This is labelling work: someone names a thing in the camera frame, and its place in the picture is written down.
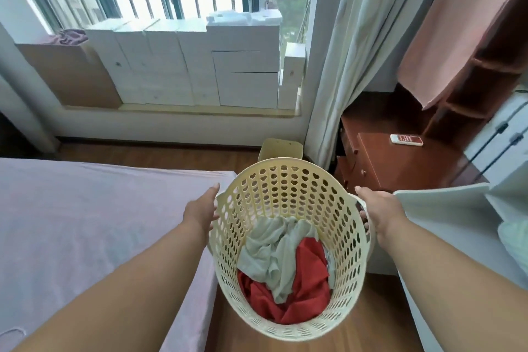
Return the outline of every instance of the white curtain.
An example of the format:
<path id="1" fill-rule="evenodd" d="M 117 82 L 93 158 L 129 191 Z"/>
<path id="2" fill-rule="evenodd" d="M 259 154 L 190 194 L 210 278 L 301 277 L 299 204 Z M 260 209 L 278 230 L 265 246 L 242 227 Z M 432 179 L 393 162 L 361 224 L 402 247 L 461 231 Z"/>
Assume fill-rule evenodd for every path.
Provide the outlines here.
<path id="1" fill-rule="evenodd" d="M 424 0 L 341 0 L 305 152 L 328 168 L 343 111 L 368 85 L 416 16 Z"/>

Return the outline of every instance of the pink bed sheet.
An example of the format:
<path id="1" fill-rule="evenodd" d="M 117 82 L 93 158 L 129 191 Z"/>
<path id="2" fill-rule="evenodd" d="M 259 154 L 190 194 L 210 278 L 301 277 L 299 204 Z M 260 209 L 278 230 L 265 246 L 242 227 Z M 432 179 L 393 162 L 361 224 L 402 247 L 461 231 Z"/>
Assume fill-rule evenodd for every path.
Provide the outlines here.
<path id="1" fill-rule="evenodd" d="M 30 334 L 182 220 L 186 203 L 233 172 L 0 159 L 0 332 Z M 216 291 L 203 252 L 164 352 L 202 352 Z M 12 349 L 19 332 L 0 337 Z"/>

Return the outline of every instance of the basket handle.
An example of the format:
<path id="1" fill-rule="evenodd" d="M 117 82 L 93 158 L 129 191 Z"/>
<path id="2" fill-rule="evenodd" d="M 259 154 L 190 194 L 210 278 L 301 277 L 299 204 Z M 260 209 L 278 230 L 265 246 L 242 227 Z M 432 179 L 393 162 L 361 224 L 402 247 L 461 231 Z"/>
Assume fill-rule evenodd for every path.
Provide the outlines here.
<path id="1" fill-rule="evenodd" d="M 369 217 L 369 213 L 366 209 L 366 202 L 361 199 L 360 197 L 358 196 L 355 196 L 354 194 L 349 194 L 352 198 L 354 198 L 356 200 L 356 202 L 358 202 L 361 207 L 363 208 L 363 210 L 365 211 L 365 214 L 366 214 L 366 219 L 367 219 L 367 222 L 368 222 L 368 232 L 370 233 L 370 240 L 369 240 L 369 247 L 368 247 L 368 254 L 367 254 L 367 261 L 369 261 L 370 257 L 372 256 L 372 252 L 374 251 L 374 248 L 376 246 L 376 227 L 374 226 L 374 223 L 372 222 L 371 218 Z"/>
<path id="2" fill-rule="evenodd" d="M 226 203 L 226 192 L 221 192 L 219 193 L 217 196 L 216 196 L 216 208 L 218 209 L 218 206 L 222 206 Z M 215 240 L 215 237 L 211 236 L 211 234 L 213 233 L 213 231 L 220 231 L 220 229 L 218 228 L 218 220 L 215 220 L 213 222 L 213 229 L 211 231 L 209 231 L 209 239 L 207 241 L 207 249 L 209 249 L 209 252 L 211 252 L 211 255 L 213 255 L 213 250 L 215 249 L 215 244 L 216 244 L 216 240 Z"/>

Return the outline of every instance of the white plastic laundry basket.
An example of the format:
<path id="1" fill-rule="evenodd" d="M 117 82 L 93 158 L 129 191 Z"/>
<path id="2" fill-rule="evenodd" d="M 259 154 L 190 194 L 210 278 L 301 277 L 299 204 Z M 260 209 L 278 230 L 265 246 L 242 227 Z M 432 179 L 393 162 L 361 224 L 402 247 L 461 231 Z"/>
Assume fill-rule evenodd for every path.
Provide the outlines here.
<path id="1" fill-rule="evenodd" d="M 233 309 L 257 331 L 285 341 L 307 341 L 335 328 L 350 313 L 363 286 L 366 262 L 375 243 L 373 225 L 365 227 L 356 208 L 360 198 L 322 168 L 294 158 L 253 164 L 217 196 L 220 219 L 209 234 L 220 287 Z M 336 262 L 330 303 L 316 318 L 282 325 L 262 318 L 249 306 L 237 279 L 237 260 L 258 216 L 295 216 L 312 222 Z"/>

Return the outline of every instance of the red clothing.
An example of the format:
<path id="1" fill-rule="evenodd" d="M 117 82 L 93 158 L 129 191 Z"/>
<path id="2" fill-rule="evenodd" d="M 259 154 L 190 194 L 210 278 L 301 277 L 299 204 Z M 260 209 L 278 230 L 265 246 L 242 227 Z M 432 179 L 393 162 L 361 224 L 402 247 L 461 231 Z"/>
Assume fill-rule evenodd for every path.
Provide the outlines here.
<path id="1" fill-rule="evenodd" d="M 277 305 L 265 284 L 238 271 L 242 293 L 253 310 L 277 324 L 298 324 L 320 315 L 330 302 L 328 270 L 321 242 L 304 238 L 295 252 L 296 273 L 292 293 Z"/>

